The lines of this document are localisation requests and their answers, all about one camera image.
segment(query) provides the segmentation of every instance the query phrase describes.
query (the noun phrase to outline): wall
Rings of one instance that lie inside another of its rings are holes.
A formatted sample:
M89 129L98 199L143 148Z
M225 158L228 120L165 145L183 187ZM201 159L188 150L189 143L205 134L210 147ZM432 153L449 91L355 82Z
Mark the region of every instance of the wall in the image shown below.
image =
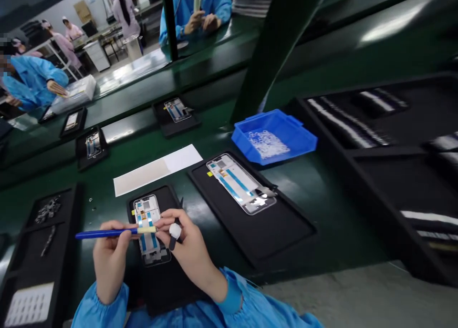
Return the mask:
M65 16L67 19L72 22L73 24L81 27L82 23L80 18L76 14L76 10L73 7L74 4L78 3L82 0L62 0L58 4L52 6L51 8L47 9L46 11L40 13L39 15L32 18L32 21L35 20L43 20L46 19L51 23L54 30L56 32L65 35L65 26L62 23L62 17ZM95 24L98 28L106 26L106 13L105 8L102 0L95 0L93 3L89 3L88 0L84 0L89 8L89 11L92 14L92 17L95 21ZM25 35L22 33L19 27L10 31L7 34L8 37L19 37L22 40L26 41Z

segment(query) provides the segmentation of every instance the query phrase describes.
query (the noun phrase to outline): hand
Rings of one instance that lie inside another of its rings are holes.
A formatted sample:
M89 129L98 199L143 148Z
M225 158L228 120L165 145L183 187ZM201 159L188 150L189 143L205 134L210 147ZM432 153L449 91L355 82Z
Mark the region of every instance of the hand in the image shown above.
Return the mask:
M12 95L8 95L8 97L6 97L6 102L9 105L14 106L14 107L22 106L22 101L20 101L19 99L14 98Z
M221 26L221 19L218 19L218 16L214 15L213 13L205 17L202 23L202 29L208 32L213 32L217 30L220 26Z
M189 22L185 26L185 35L192 34L196 29L202 25L202 17L205 11L196 11L189 18Z
M60 96L66 97L67 96L67 91L58 83L56 83L54 80L49 80L46 83L46 87L48 88L49 92L52 92L54 94L58 94Z
M170 225L177 217L180 220L182 244L176 243L172 251L188 278L216 302L223 302L228 293L228 282L215 267L208 255L204 238L199 227L192 223L182 209L168 209L161 214L162 218L154 223L159 228L156 237L168 248L170 244Z
M102 223L101 230L137 228L137 224L123 224L119 221ZM109 305L114 302L123 284L125 272L125 254L132 236L130 231L123 232L119 237L102 237L97 239L93 256L95 278L97 280L97 296Z

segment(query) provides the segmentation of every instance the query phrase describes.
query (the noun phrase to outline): blue ribbon cable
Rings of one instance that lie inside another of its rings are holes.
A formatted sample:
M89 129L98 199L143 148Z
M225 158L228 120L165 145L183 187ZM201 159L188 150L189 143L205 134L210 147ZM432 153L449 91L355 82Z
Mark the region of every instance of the blue ribbon cable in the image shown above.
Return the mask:
M170 108L167 108L169 114L172 116L173 119L176 119L175 115L173 114L172 110Z
M180 112L180 110L177 108L177 106L174 106L175 110L178 112L178 117L183 116L183 114Z
M232 173L231 170L227 169L226 172L232 177L234 178L234 180L236 181L237 184L239 184L239 186L242 188L242 190L244 190L247 195L253 197L253 193L251 193L251 191L235 176L235 174Z
M230 187L228 182L226 180L224 180L222 175L219 176L219 180L223 183L224 187L229 191L229 193L232 196L234 196L235 199L237 199L237 201L242 202L242 199L237 195L237 193L234 191L234 189L232 187Z
M138 222L138 227L141 228L143 226L141 215L137 216L137 222ZM142 241L142 248L143 248L142 250L144 252L146 252L146 242L145 242L145 235L144 234L142 234L142 236L140 237L140 240Z
M148 212L148 222L149 222L149 226L153 226L153 220L151 219L151 213L150 212ZM153 239L153 247L157 248L156 237L154 236L153 233L151 233L151 238Z

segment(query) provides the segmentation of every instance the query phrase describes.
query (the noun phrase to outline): blue lab coat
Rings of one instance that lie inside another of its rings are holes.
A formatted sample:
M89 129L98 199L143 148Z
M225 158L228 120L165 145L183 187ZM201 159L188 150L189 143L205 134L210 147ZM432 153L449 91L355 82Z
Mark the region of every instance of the blue lab coat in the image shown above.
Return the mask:
M311 314L299 316L292 307L263 295L234 271L224 268L221 272L228 280L229 286L228 295L222 305L198 301L154 318L150 318L146 310L142 309L132 312L125 328L323 328L315 316ZM105 306L99 301L95 287L94 283L81 300L73 319L72 328L122 328L126 317L129 288L123 284L114 302ZM173 290L179 294L179 288Z
M12 57L10 62L24 83L11 75L4 75L3 82L11 95L22 101L22 106L19 107L21 110L30 111L53 102L56 95L49 92L46 87L48 80L54 80L63 88L68 84L65 72L47 60L33 56L17 56Z
M175 15L175 33L177 34L177 40L185 40L188 36L184 35L185 25L189 22L189 18L194 13L194 0L181 0L180 6L177 10L179 0L173 0L173 12L177 12ZM227 23L232 13L232 2L231 0L202 0L200 7L205 11L205 15L211 13L217 15L221 19L221 25ZM183 29L183 36L180 36L181 29ZM199 29L197 34L202 34L202 28ZM167 39L167 25L166 25L166 14L164 8L162 8L161 16L161 33L159 35L159 43L161 46L168 43Z

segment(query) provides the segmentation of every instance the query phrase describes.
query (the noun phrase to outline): blue plastic bin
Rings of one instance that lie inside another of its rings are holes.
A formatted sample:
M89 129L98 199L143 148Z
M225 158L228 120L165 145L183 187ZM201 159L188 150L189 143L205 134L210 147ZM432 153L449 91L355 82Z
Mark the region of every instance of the blue plastic bin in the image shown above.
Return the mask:
M285 115L275 109L267 113L259 113L248 117L242 122L235 123L232 140L248 160L261 165L294 158L313 152L318 138L302 127L302 122L292 116ZM290 149L289 152L262 159L260 153L248 140L249 133L267 130L277 136Z

